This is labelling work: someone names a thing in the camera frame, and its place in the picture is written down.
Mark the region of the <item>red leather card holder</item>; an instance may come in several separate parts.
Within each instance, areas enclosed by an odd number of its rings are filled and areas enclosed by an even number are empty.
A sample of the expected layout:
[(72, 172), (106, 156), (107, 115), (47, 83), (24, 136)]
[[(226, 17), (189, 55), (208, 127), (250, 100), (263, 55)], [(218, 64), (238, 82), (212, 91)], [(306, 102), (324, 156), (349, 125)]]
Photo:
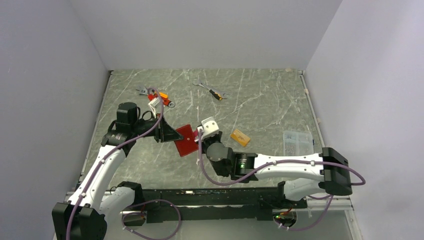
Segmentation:
[(198, 132), (192, 129), (190, 124), (186, 124), (176, 129), (182, 136), (181, 140), (174, 141), (176, 149), (180, 157), (185, 157), (191, 153), (198, 151), (198, 143), (196, 142)]

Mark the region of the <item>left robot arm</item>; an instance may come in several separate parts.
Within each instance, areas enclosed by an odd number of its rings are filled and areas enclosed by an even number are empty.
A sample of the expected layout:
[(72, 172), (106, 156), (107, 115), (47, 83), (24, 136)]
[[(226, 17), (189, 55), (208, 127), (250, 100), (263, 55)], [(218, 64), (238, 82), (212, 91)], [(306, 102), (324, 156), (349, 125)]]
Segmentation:
[(134, 102), (119, 104), (116, 119), (103, 136), (96, 160), (74, 193), (52, 209), (52, 220), (58, 240), (103, 240), (109, 225), (122, 211), (144, 214), (163, 203), (164, 199), (147, 200), (141, 184), (123, 181), (108, 197), (114, 174), (128, 157), (136, 141), (153, 137), (158, 143), (182, 140), (182, 135), (170, 127), (161, 109), (151, 118), (143, 119), (140, 107)]

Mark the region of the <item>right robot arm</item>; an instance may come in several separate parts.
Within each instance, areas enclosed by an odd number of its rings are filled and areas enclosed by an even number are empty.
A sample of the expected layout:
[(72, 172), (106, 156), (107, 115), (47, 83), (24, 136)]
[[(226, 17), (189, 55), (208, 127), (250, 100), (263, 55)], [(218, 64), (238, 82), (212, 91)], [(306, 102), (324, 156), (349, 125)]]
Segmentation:
[(348, 160), (331, 147), (320, 153), (301, 156), (271, 156), (252, 152), (237, 152), (221, 142), (221, 133), (203, 136), (197, 130), (198, 156), (206, 156), (216, 175), (229, 177), (229, 182), (213, 180), (201, 159), (201, 170), (214, 185), (231, 186), (253, 181), (281, 178), (282, 189), (275, 194), (276, 203), (289, 207), (306, 196), (326, 193), (349, 196), (353, 193)]

